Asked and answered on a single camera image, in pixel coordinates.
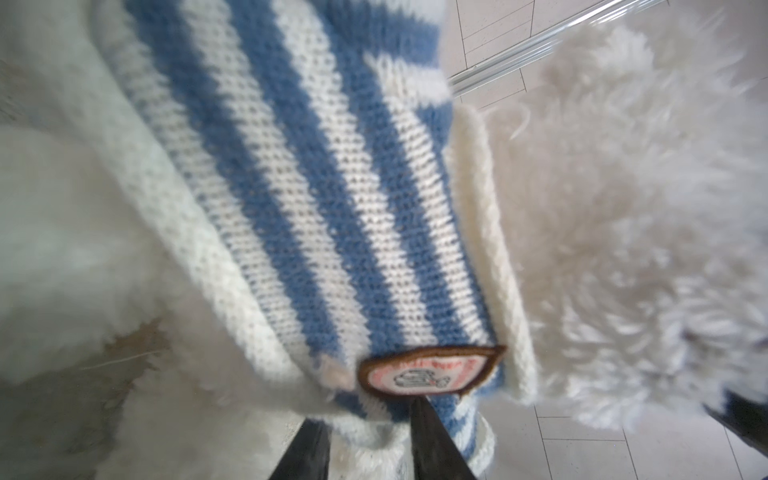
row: brown patch border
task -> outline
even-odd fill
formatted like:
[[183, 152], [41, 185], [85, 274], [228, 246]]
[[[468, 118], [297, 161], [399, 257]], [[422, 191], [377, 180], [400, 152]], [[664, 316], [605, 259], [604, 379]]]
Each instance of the brown patch border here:
[[376, 387], [368, 383], [368, 375], [376, 368], [382, 365], [388, 365], [394, 362], [410, 362], [411, 360], [420, 359], [428, 356], [469, 356], [469, 355], [482, 355], [488, 358], [488, 361], [483, 366], [480, 373], [468, 383], [463, 389], [451, 390], [449, 392], [440, 392], [431, 395], [449, 395], [452, 393], [458, 393], [459, 396], [464, 396], [468, 392], [472, 391], [476, 386], [483, 383], [488, 376], [491, 375], [493, 369], [501, 362], [504, 352], [507, 351], [507, 347], [504, 345], [497, 346], [425, 346], [418, 349], [409, 350], [408, 352], [398, 353], [390, 356], [380, 356], [374, 359], [367, 359], [360, 363], [360, 367], [357, 369], [357, 381], [362, 388], [371, 395], [377, 396], [382, 399], [388, 400], [402, 400], [417, 396], [424, 396], [425, 394], [401, 394], [396, 395], [392, 393], [382, 392]]

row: metal track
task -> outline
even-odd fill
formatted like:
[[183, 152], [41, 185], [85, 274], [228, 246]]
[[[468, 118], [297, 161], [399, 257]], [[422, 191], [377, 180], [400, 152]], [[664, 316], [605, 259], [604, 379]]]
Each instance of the metal track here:
[[614, 20], [628, 12], [639, 12], [665, 0], [604, 0], [583, 12], [564, 20], [517, 45], [487, 58], [474, 67], [449, 79], [454, 98], [512, 73], [543, 58], [560, 43], [559, 34], [582, 22], [601, 23]]

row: stuffed animal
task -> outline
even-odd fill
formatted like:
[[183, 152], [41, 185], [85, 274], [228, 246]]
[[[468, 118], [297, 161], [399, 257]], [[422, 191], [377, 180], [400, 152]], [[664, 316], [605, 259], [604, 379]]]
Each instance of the stuffed animal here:
[[305, 417], [332, 478], [408, 478], [416, 391], [476, 475], [499, 390], [608, 427], [765, 398], [765, 109], [710, 27], [584, 27], [482, 117], [436, 0], [3, 8], [0, 375], [167, 342], [96, 478], [268, 478]]

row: blue and white striped knit fabric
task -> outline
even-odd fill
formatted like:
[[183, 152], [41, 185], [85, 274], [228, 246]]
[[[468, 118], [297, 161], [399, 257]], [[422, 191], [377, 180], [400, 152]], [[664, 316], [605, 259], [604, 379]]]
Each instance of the blue and white striped knit fabric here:
[[[442, 151], [435, 0], [125, 0], [97, 38], [305, 371], [494, 345]], [[501, 382], [499, 371], [484, 389]], [[360, 392], [364, 418], [404, 408]], [[474, 399], [433, 401], [465, 455]]]

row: clothing label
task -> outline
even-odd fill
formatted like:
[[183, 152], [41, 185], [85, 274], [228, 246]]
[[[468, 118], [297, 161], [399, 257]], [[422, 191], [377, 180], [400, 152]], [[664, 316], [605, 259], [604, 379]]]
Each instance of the clothing label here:
[[358, 377], [363, 388], [378, 396], [463, 394], [488, 378], [505, 350], [504, 346], [422, 348], [367, 360]]

